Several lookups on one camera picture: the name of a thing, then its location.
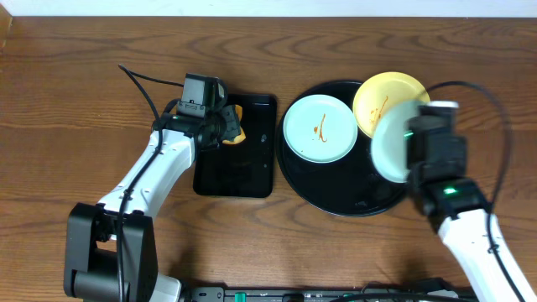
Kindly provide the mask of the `green yellow sponge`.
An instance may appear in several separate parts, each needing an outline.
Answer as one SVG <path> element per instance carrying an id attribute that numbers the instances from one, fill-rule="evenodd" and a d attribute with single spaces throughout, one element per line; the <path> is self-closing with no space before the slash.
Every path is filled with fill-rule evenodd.
<path id="1" fill-rule="evenodd" d="M 241 127 L 242 107 L 239 105 L 228 105 L 222 109 L 222 116 L 226 122 L 226 131 L 222 135 L 222 142 L 227 145 L 239 144 L 245 138 Z"/>

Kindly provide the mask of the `light blue plate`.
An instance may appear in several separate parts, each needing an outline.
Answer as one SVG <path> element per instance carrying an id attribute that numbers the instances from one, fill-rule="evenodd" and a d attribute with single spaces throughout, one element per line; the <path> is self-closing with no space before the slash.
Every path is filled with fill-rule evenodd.
<path id="1" fill-rule="evenodd" d="M 404 183 L 409 169 L 406 164 L 406 141 L 412 136 L 408 120 L 419 115 L 421 101 L 406 101 L 391 108 L 378 123 L 372 141 L 374 168 L 386 180 Z"/>
<path id="2" fill-rule="evenodd" d="M 339 99 L 315 94 L 300 98 L 285 113 L 284 141 L 300 158 L 315 164 L 342 159 L 354 147 L 358 127 Z"/>

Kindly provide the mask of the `yellow plate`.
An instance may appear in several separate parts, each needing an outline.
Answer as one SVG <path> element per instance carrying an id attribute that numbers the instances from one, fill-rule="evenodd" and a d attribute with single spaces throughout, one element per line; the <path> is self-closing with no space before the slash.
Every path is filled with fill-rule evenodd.
<path id="1" fill-rule="evenodd" d="M 380 119 L 392 107 L 413 100 L 430 101 L 424 86 L 411 75 L 389 71 L 360 85 L 353 97 L 352 111 L 359 129 L 371 138 Z"/>

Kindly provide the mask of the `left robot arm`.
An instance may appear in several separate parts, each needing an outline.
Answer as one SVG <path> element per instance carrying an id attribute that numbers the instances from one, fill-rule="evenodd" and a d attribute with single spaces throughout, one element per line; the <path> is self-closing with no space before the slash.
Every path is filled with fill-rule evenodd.
<path id="1" fill-rule="evenodd" d="M 240 135 L 217 77 L 188 74 L 182 96 L 151 106 L 149 142 L 125 177 L 95 205 L 78 203 L 66 228 L 63 288 L 84 301 L 177 301 L 181 283 L 159 272 L 154 219 L 201 151 Z"/>

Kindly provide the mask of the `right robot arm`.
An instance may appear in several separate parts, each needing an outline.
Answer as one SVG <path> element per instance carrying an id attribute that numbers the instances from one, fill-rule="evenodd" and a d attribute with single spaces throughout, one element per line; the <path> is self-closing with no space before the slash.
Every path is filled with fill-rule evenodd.
<path id="1" fill-rule="evenodd" d="M 456 102 L 434 101 L 407 122 L 408 184 L 480 301 L 534 301 L 477 183 L 467 177 L 467 141 L 456 134 Z"/>

